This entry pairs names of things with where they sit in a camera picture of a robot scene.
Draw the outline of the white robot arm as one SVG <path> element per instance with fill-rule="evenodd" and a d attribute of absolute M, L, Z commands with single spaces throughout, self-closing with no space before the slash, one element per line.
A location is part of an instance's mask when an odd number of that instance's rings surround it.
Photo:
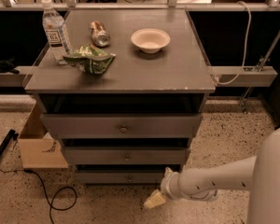
<path fill-rule="evenodd" d="M 180 199 L 213 201 L 222 189 L 250 192 L 246 224 L 280 224 L 280 128 L 264 140 L 256 156 L 212 168 L 166 168 L 161 187 L 144 207 Z"/>

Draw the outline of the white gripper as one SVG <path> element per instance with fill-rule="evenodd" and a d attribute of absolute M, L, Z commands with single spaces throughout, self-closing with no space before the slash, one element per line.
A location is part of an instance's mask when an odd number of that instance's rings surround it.
<path fill-rule="evenodd" d="M 145 200 L 144 207 L 146 209 L 152 209 L 163 205 L 166 203 L 166 198 L 173 201 L 179 200 L 181 198 L 181 193 L 178 178 L 178 172 L 173 172 L 170 167 L 166 167 L 164 177 L 161 181 L 161 191 L 155 189 Z"/>

